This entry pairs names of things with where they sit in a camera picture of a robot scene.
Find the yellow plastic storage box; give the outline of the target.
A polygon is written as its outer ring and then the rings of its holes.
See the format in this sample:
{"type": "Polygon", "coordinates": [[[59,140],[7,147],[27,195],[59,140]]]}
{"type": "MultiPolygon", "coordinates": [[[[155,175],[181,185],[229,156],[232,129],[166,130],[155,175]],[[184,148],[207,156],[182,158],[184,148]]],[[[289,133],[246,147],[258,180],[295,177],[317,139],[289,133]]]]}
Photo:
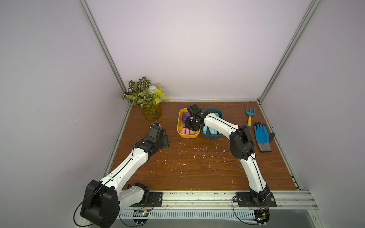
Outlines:
{"type": "Polygon", "coordinates": [[[182,123],[182,115],[184,112],[188,112],[186,108],[183,108],[179,111],[179,115],[178,115],[178,121],[177,121],[177,132],[179,134],[180,137],[182,138],[187,138],[187,139],[194,139],[194,138],[197,138],[199,133],[201,132],[201,128],[199,127],[199,130],[198,131],[194,131],[195,134],[194,135],[184,135],[184,134],[181,134],[181,130],[184,128],[184,123],[182,123]]]}

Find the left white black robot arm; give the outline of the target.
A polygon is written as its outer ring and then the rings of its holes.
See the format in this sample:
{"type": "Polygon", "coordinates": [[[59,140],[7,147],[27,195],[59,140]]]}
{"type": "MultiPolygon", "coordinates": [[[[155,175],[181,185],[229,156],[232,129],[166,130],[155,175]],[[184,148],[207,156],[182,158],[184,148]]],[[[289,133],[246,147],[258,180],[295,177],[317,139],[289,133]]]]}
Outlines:
{"type": "Polygon", "coordinates": [[[154,204],[149,187],[138,182],[126,190],[124,186],[154,154],[168,147],[170,141],[166,130],[154,123],[150,133],[134,144],[131,153],[110,174],[101,180],[92,180],[86,186],[83,200],[77,207],[80,216],[91,225],[109,228],[125,209],[154,204]]]}

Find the dark teal storage box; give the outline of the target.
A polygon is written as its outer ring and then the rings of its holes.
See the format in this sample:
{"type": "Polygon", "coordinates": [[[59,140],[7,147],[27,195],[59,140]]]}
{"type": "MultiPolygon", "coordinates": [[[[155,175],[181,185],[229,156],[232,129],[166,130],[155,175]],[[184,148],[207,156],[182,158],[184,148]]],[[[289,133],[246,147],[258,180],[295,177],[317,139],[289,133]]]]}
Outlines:
{"type": "MultiPolygon", "coordinates": [[[[221,110],[219,109],[213,109],[213,108],[208,108],[209,112],[211,113],[218,113],[220,115],[220,118],[223,118],[223,113],[221,110]]],[[[201,124],[201,133],[203,135],[204,138],[208,138],[208,139],[219,139],[222,137],[222,134],[220,132],[217,131],[217,135],[211,135],[210,131],[209,131],[209,127],[207,128],[207,132],[206,134],[202,132],[203,127],[206,126],[204,124],[201,124]]]]}

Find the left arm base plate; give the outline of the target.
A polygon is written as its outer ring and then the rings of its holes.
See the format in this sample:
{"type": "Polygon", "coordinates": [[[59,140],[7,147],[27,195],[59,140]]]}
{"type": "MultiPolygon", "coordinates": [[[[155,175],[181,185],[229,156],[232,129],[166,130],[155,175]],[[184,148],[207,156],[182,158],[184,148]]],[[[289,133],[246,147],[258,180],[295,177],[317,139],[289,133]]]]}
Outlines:
{"type": "Polygon", "coordinates": [[[142,197],[142,200],[138,203],[131,205],[132,208],[143,207],[161,207],[163,200],[162,192],[148,192],[142,197]]]}

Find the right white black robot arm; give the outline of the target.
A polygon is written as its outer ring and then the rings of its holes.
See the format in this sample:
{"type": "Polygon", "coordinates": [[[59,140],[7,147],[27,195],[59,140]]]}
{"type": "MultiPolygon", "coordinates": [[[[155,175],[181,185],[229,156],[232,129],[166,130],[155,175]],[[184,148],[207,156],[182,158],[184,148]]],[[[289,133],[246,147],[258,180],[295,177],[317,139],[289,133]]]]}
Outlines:
{"type": "Polygon", "coordinates": [[[187,108],[190,118],[186,119],[184,126],[197,131],[200,125],[205,125],[217,130],[227,137],[230,142],[231,154],[241,163],[255,205],[266,205],[273,200],[271,190],[265,182],[255,157],[254,142],[247,126],[238,126],[225,121],[208,109],[201,110],[196,104],[187,108]]]}

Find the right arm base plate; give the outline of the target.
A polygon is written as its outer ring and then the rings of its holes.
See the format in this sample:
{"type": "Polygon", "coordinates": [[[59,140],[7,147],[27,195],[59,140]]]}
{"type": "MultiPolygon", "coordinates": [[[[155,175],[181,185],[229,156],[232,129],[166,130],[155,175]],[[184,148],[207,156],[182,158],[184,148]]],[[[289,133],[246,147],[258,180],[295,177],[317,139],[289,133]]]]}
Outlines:
{"type": "Polygon", "coordinates": [[[235,197],[235,201],[238,203],[240,208],[277,207],[277,203],[272,192],[268,194],[264,202],[260,202],[258,199],[254,198],[254,196],[250,192],[236,192],[235,197]]]}

